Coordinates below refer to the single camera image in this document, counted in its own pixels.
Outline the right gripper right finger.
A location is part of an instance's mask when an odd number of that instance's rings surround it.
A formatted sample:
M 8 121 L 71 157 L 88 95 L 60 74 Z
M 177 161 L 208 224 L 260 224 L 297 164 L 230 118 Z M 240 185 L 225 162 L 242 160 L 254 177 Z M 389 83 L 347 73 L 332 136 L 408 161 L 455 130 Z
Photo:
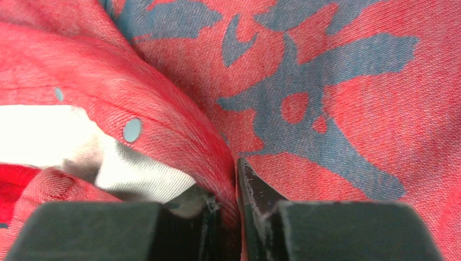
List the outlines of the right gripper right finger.
M 290 201 L 239 158 L 248 260 L 442 260 L 414 209 L 393 201 Z

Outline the red printed pillowcase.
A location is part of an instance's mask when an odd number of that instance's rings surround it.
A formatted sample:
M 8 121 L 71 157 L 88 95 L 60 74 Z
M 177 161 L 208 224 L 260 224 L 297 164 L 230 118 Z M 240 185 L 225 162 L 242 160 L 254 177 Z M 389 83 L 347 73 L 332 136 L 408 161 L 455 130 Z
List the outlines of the red printed pillowcase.
M 460 1 L 1 1 L 1 106 L 69 105 L 219 199 L 233 163 L 292 200 L 398 200 L 460 260 Z M 50 200 L 122 201 L 1 162 L 1 256 Z

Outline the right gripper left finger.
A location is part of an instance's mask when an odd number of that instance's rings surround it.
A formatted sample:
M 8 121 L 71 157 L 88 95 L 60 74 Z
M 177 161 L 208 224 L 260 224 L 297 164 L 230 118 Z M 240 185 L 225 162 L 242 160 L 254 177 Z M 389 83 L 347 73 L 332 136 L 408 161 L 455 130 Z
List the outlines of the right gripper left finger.
M 6 260 L 214 260 L 219 224 L 203 198 L 50 202 L 28 218 Z

